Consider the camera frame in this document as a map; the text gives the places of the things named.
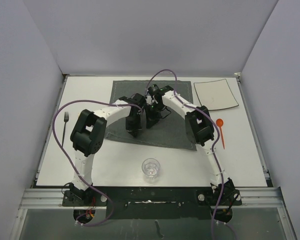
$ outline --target white wall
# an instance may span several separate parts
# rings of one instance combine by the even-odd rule
[[[279,0],[242,78],[271,177],[300,239],[300,0]]]
[[[233,75],[277,0],[23,0],[66,74]]]
[[[0,240],[36,173],[61,82],[22,0],[0,0]]]

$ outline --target spoon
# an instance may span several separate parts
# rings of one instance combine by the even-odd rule
[[[215,123],[220,128],[222,145],[223,145],[223,149],[225,149],[225,140],[224,140],[224,135],[222,133],[222,128],[221,128],[224,125],[224,121],[221,118],[218,118]]]

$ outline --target gray cloth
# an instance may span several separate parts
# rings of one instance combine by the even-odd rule
[[[122,96],[130,98],[133,94],[144,94],[148,81],[113,81],[112,93],[110,102],[114,103]],[[174,88],[175,81],[153,81],[152,84],[157,84],[159,88],[164,86],[171,86]],[[178,81],[177,93],[189,102],[193,102],[192,87],[190,81]],[[185,120],[171,110],[171,114],[161,119],[152,128],[146,129],[146,113],[141,117],[142,131],[137,137],[131,136],[126,132],[126,120],[124,118],[111,124],[105,132],[105,138],[130,144],[141,144],[164,148],[187,149],[196,151],[196,146],[192,144],[187,136],[185,130]],[[161,114],[164,117],[168,111],[163,111]]]

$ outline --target fork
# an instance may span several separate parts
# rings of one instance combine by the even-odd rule
[[[69,121],[69,112],[65,111],[64,112],[64,127],[63,127],[63,134],[62,134],[62,147],[64,146],[64,141],[65,141],[65,134],[66,134],[66,124]]]

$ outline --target clear glass cup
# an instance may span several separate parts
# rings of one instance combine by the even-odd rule
[[[142,171],[146,178],[154,180],[160,172],[160,163],[154,158],[148,158],[142,163]]]

